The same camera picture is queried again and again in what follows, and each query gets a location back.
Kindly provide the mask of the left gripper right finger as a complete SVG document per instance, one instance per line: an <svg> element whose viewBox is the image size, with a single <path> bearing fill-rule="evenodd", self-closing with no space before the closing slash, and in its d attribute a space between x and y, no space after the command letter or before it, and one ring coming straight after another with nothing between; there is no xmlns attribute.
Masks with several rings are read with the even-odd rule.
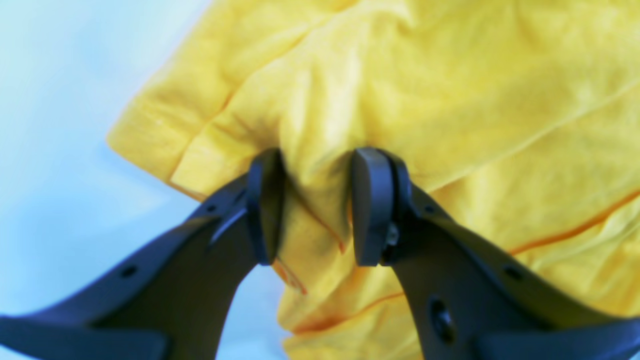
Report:
<svg viewBox="0 0 640 360"><path fill-rule="evenodd" d="M390 267L426 360L637 360L639 319L575 301L457 223L377 148L350 161L355 261Z"/></svg>

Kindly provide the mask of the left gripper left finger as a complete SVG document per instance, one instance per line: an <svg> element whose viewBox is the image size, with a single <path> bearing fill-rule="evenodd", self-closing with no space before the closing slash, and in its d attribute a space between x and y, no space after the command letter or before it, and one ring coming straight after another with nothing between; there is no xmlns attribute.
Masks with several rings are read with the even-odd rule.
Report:
<svg viewBox="0 0 640 360"><path fill-rule="evenodd" d="M1 317L3 347L38 360L214 360L235 293L279 250L281 151L254 157L184 221L87 287Z"/></svg>

